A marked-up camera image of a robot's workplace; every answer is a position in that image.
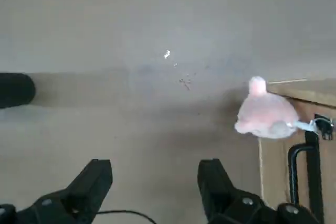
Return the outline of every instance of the concrete floor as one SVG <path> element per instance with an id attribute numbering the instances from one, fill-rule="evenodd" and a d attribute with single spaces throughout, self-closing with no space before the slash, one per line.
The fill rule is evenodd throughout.
<path id="1" fill-rule="evenodd" d="M 109 158 L 102 209 L 206 223 L 200 159 L 260 191 L 257 140 L 233 130 L 246 81 L 336 76 L 335 13 L 335 0 L 0 0 L 0 71 L 38 88 L 0 111 L 0 202 L 26 207 Z M 114 222 L 147 223 L 95 220 Z"/>

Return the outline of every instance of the white speck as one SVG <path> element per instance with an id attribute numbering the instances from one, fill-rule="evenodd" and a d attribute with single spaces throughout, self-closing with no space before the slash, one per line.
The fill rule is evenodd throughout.
<path id="1" fill-rule="evenodd" d="M 164 59 L 168 59 L 169 55 L 170 55 L 170 51 L 167 50 L 166 54 L 164 55 Z"/>

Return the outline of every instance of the pink plush toy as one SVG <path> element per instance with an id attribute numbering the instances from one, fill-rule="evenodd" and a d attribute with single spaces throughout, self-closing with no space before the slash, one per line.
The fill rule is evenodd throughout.
<path id="1" fill-rule="evenodd" d="M 314 126 L 299 122 L 294 107 L 283 97 L 268 93 L 262 77 L 252 77 L 249 94 L 238 113 L 237 132 L 265 138 L 285 138 L 297 128 L 314 131 Z"/>

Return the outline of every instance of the wooden panel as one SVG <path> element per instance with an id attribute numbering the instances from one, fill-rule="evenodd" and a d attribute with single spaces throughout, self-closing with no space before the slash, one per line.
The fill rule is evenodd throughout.
<path id="1" fill-rule="evenodd" d="M 297 100 L 291 100 L 302 121 L 309 122 L 315 113 L 331 118 L 336 117 L 336 109 Z M 272 142 L 260 139 L 260 171 L 262 196 L 271 207 L 289 202 L 288 150 L 297 143 L 304 142 L 304 132 L 298 132 L 289 139 Z M 336 223 L 336 140 L 320 140 L 322 193 L 326 224 Z M 298 178 L 300 203 L 309 207 L 306 160 L 298 157 Z"/>
<path id="2" fill-rule="evenodd" d="M 270 83 L 271 93 L 336 107 L 336 80 L 285 81 Z"/>

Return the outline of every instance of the black cable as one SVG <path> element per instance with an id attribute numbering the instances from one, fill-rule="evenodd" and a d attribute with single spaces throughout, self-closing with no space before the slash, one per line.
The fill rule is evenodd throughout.
<path id="1" fill-rule="evenodd" d="M 151 224 L 157 224 L 151 217 L 137 211 L 133 210 L 107 210 L 107 211 L 99 211 L 97 213 L 98 215 L 107 215 L 107 214 L 133 214 L 133 215 L 138 215 L 146 220 L 148 220 Z"/>

